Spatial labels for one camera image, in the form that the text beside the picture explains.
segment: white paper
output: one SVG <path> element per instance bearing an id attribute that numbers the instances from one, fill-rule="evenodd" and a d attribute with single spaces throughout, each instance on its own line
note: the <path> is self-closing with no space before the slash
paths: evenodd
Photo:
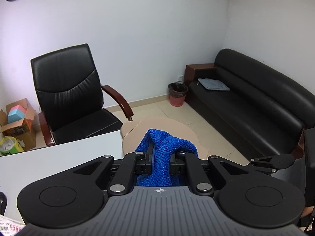
<path id="1" fill-rule="evenodd" d="M 4 236 L 13 236 L 23 229 L 25 224 L 0 215 L 0 232 Z"/>

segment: tiled floor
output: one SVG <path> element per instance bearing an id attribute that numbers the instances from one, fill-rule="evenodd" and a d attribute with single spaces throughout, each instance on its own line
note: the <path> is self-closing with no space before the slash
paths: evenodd
<path id="1" fill-rule="evenodd" d="M 147 117 L 171 118 L 190 127 L 197 135 L 200 144 L 208 150 L 208 155 L 216 154 L 241 165 L 247 165 L 249 161 L 232 146 L 218 131 L 216 131 L 204 118 L 202 118 L 187 103 L 181 107 L 174 107 L 168 100 L 134 107 L 133 120 L 141 120 Z M 127 122 L 122 111 L 114 112 L 123 123 Z M 36 148 L 45 146 L 41 132 L 36 135 Z"/>

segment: cardboard box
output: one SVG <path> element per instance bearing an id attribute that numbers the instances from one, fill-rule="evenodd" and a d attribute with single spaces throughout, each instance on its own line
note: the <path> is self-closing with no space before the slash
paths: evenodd
<path id="1" fill-rule="evenodd" d="M 21 105 L 25 110 L 25 117 L 22 120 L 18 120 L 12 123 L 7 122 L 7 114 L 14 106 Z M 16 101 L 14 103 L 5 106 L 7 113 L 2 109 L 0 111 L 0 125 L 1 130 L 5 136 L 15 137 L 21 144 L 24 151 L 35 148 L 36 146 L 36 133 L 32 127 L 35 117 L 35 110 L 31 107 L 26 98 Z"/>

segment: black trash bag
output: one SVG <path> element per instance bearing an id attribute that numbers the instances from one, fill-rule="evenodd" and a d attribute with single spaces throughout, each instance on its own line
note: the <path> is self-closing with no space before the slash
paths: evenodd
<path id="1" fill-rule="evenodd" d="M 188 87 L 182 82 L 173 82 L 169 84 L 169 92 L 173 98 L 181 98 L 186 95 Z"/>

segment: white wall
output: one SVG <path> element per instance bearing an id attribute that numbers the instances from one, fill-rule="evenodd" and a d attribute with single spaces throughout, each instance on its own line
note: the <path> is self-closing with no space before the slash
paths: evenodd
<path id="1" fill-rule="evenodd" d="M 282 72 L 315 94 L 315 0 L 230 0 L 224 47 Z"/>
<path id="2" fill-rule="evenodd" d="M 7 104 L 9 104 L 9 102 L 7 101 L 7 94 L 4 91 L 4 87 L 3 87 L 3 79 L 2 79 L 2 75 L 0 74 L 0 110 L 3 109 L 4 112 L 6 112 L 5 106 Z M 3 134 L 0 133 L 0 140 L 3 138 Z"/>
<path id="3" fill-rule="evenodd" d="M 214 60 L 227 8 L 228 0 L 0 0 L 5 91 L 37 108 L 30 59 L 88 43 L 101 82 L 127 101 L 166 94 L 186 64 Z"/>

